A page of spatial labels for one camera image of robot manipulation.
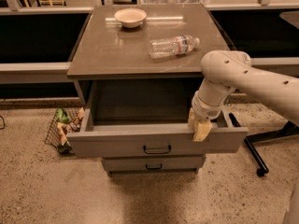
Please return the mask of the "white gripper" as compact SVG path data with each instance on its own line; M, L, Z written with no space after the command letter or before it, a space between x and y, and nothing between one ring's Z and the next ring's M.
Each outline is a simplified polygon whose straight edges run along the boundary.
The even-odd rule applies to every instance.
M198 92L194 94L188 116L188 127L190 130L194 130L194 142L202 142L207 138L212 129L210 119L216 119L220 112L220 106L207 105L201 100Z

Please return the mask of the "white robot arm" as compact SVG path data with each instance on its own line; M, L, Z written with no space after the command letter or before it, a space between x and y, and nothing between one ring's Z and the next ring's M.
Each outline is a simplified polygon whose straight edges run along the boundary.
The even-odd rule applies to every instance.
M211 51L201 61L205 78L192 99L197 120L215 118L223 101L238 89L296 124L299 122L299 80L253 68L247 54ZM214 155L204 171L206 203L194 224L299 224L298 148L290 144L270 153L274 173L253 175L244 153Z

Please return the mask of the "black wheeled robot base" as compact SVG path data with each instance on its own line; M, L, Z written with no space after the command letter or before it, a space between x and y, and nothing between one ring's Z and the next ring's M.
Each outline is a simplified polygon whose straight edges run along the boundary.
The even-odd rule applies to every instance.
M282 129L266 133L257 133L252 135L247 135L244 139L244 143L251 153L253 159L257 162L258 168L256 170L256 175L258 177L263 177L269 173L269 169L262 157L258 153L257 149L254 146L256 142L262 142L267 140L273 140L277 138L287 137L291 135L299 134L299 127L297 127L292 122L288 121Z

